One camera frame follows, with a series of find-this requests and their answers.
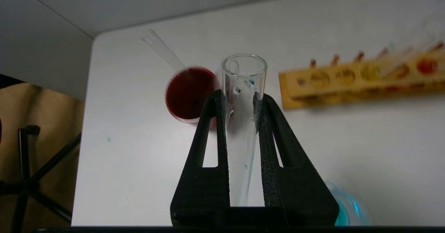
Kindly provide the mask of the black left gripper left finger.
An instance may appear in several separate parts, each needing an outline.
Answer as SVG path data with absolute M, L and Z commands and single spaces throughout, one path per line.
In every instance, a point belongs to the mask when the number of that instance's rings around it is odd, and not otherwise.
M 223 92 L 218 89 L 206 100 L 194 133 L 177 188 L 170 204 L 174 227 L 214 227 L 224 222 L 230 208 L 227 140 L 224 131 Z M 216 119 L 216 167 L 204 167 L 211 120 Z

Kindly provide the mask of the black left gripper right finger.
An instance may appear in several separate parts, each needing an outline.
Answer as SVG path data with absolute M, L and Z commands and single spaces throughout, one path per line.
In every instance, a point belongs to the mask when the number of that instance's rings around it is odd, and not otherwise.
M 340 208 L 270 95 L 259 122 L 265 207 L 290 227 L 334 226 Z

